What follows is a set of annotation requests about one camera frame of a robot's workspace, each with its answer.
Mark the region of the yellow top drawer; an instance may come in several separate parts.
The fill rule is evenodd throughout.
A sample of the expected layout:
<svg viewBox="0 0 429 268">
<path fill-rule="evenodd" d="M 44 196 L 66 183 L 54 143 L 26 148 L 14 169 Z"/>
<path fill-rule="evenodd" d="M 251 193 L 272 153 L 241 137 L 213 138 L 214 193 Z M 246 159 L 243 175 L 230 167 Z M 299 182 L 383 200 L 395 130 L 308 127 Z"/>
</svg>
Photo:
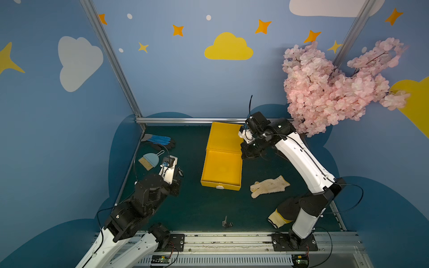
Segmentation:
<svg viewBox="0 0 429 268">
<path fill-rule="evenodd" d="M 241 155 L 215 150 L 206 152 L 201 177 L 202 186 L 239 191 L 241 176 Z"/>
</svg>

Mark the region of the dark metal key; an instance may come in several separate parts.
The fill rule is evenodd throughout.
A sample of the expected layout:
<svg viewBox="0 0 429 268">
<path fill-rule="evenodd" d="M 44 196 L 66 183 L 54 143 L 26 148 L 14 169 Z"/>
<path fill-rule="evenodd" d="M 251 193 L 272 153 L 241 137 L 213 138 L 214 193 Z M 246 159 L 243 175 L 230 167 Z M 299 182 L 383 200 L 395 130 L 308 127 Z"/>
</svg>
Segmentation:
<svg viewBox="0 0 429 268">
<path fill-rule="evenodd" d="M 225 216 L 224 220 L 222 221 L 222 227 L 223 228 L 231 228 L 231 227 L 233 227 L 233 223 L 229 222 L 227 220 L 227 216 Z"/>
</svg>

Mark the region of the yellow drawer cabinet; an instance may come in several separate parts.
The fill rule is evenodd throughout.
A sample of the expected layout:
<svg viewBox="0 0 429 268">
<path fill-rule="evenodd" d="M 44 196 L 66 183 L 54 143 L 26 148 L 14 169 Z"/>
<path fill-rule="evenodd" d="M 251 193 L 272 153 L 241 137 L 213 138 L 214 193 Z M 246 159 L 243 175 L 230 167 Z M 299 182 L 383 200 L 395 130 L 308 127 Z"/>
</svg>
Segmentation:
<svg viewBox="0 0 429 268">
<path fill-rule="evenodd" d="M 231 154 L 241 154 L 241 143 L 244 141 L 239 136 L 241 125 L 214 122 L 211 125 L 207 150 L 222 151 Z"/>
</svg>

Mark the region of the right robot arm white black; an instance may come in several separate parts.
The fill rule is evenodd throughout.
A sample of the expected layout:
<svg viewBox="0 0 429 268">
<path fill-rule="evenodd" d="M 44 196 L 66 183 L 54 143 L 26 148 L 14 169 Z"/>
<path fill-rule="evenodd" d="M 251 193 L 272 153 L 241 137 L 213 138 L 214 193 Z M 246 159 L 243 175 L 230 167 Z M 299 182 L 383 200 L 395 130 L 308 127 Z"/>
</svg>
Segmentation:
<svg viewBox="0 0 429 268">
<path fill-rule="evenodd" d="M 268 221 L 279 228 L 292 223 L 287 243 L 295 251 L 303 250 L 312 241 L 312 232 L 318 219 L 334 198 L 345 187 L 342 178 L 336 179 L 312 155 L 293 125 L 285 118 L 270 121 L 260 112 L 246 119 L 239 136 L 243 138 L 242 159 L 254 159 L 268 147 L 278 150 L 304 179 L 308 193 L 288 198 L 277 206 Z"/>
</svg>

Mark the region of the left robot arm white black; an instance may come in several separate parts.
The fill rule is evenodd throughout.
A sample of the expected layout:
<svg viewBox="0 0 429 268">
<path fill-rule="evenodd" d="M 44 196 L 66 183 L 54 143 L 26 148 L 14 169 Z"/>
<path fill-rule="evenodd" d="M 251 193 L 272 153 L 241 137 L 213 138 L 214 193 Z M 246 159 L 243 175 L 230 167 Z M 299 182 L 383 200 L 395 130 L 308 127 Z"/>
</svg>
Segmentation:
<svg viewBox="0 0 429 268">
<path fill-rule="evenodd" d="M 132 268 L 145 256 L 156 251 L 178 251 L 170 239 L 171 232 L 162 224 L 153 224 L 132 247 L 117 255 L 137 232 L 148 223 L 168 196 L 177 196 L 182 177 L 166 182 L 162 176 L 150 174 L 135 184 L 134 193 L 112 208 L 100 233 L 78 268 Z"/>
</svg>

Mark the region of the small blue hand brush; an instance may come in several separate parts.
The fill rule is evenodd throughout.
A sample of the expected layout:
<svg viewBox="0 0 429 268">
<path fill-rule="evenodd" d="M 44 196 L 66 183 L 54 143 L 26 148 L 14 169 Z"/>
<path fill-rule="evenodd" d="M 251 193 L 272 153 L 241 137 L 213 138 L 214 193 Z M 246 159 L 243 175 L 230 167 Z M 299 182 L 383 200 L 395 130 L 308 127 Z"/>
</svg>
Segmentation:
<svg viewBox="0 0 429 268">
<path fill-rule="evenodd" d="M 165 153 L 164 150 L 155 153 L 147 153 L 141 158 L 139 158 L 139 163 L 147 170 L 150 171 L 152 168 L 156 167 L 159 163 L 159 158 Z"/>
</svg>

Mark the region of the cream knit glove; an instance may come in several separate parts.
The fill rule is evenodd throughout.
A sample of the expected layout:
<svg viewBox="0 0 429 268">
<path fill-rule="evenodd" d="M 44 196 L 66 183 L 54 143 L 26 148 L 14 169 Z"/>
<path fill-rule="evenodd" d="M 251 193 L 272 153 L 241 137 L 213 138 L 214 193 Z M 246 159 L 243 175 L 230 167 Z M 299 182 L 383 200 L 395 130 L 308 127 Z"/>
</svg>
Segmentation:
<svg viewBox="0 0 429 268">
<path fill-rule="evenodd" d="M 288 183 L 281 175 L 275 179 L 266 179 L 262 182 L 255 182 L 250 186 L 251 197 L 257 198 L 262 194 L 278 193 L 285 191 L 289 187 Z"/>
</svg>

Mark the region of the blue black work glove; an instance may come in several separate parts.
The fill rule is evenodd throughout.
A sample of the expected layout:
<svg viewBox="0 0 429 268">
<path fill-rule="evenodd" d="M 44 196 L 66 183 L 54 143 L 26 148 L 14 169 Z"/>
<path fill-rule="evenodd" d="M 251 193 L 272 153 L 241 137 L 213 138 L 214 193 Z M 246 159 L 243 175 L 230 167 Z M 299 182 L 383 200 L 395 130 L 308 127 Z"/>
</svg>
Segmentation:
<svg viewBox="0 0 429 268">
<path fill-rule="evenodd" d="M 144 134 L 141 142 L 149 142 L 150 145 L 156 150 L 161 150 L 164 147 L 168 150 L 175 148 L 175 141 L 168 136 Z"/>
</svg>

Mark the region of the pink cherry blossom tree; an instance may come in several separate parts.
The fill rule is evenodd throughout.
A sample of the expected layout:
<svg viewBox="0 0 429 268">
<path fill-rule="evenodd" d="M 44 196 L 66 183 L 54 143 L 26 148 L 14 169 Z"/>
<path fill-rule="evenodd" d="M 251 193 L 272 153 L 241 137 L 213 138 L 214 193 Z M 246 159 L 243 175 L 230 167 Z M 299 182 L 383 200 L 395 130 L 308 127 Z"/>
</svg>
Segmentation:
<svg viewBox="0 0 429 268">
<path fill-rule="evenodd" d="M 347 62 L 355 70 L 352 75 L 334 66 L 318 50 L 317 42 L 287 49 L 282 65 L 287 73 L 284 90 L 294 128 L 311 137 L 340 121 L 360 120 L 372 102 L 390 111 L 404 108 L 410 94 L 392 92 L 382 71 L 396 67 L 405 49 L 395 38 L 378 41 L 372 50 Z"/>
</svg>

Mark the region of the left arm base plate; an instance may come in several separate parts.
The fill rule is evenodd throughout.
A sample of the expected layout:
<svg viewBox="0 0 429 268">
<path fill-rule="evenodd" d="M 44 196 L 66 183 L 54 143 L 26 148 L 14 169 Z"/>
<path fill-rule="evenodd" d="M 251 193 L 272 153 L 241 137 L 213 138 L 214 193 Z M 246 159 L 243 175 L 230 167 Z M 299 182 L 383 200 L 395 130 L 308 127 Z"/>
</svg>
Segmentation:
<svg viewBox="0 0 429 268">
<path fill-rule="evenodd" d="M 158 245 L 156 252 L 168 252 L 172 250 L 178 250 L 183 252 L 185 243 L 185 234 L 184 233 L 172 233 L 169 235 L 169 238 L 162 239 L 161 243 Z"/>
</svg>

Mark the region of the aluminium rail frame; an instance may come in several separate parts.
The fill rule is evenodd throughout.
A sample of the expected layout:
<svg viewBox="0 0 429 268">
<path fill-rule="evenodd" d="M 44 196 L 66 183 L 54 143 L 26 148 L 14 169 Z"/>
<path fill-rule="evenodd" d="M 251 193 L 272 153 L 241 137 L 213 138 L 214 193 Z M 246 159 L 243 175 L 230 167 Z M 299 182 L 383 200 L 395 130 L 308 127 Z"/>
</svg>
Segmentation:
<svg viewBox="0 0 429 268">
<path fill-rule="evenodd" d="M 132 247 L 146 232 L 138 232 L 117 255 Z M 257 267 L 371 268 L 373 264 L 356 232 L 315 232 L 318 251 L 275 252 L 270 232 L 184 232 L 183 252 L 154 252 L 134 267 Z"/>
</svg>

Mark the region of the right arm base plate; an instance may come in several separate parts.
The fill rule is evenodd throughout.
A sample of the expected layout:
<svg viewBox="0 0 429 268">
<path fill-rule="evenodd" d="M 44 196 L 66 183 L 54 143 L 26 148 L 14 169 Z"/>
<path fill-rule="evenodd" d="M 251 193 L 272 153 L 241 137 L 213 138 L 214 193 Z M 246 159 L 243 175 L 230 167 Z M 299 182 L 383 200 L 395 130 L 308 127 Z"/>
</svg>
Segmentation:
<svg viewBox="0 0 429 268">
<path fill-rule="evenodd" d="M 310 234 L 306 239 L 301 239 L 294 234 L 290 236 L 288 233 L 280 232 L 276 232 L 270 236 L 275 252 L 318 251 L 318 246 L 313 234 Z"/>
</svg>

